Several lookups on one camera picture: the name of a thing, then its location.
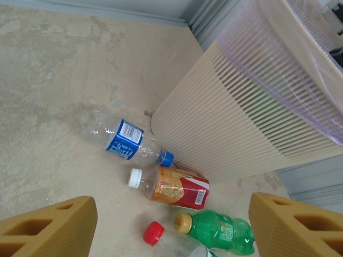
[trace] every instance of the clear plastic cover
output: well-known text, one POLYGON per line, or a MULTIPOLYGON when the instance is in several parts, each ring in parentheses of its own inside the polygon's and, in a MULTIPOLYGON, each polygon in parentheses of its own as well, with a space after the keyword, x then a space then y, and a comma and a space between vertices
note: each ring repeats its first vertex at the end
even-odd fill
POLYGON ((343 42, 323 30, 316 6, 312 1, 257 0, 246 1, 238 12, 217 43, 256 84, 251 93, 267 92, 270 98, 261 96, 260 104, 268 108, 276 100, 343 146, 343 68, 330 55, 343 42))

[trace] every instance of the green soda bottle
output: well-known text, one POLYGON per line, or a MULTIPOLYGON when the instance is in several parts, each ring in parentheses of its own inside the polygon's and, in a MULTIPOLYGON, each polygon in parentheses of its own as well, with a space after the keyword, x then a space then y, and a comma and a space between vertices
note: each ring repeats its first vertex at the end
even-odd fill
POLYGON ((207 248, 250 255, 255 249, 251 226, 241 218, 230 218, 212 210, 190 215, 178 213, 174 229, 197 239, 207 248))

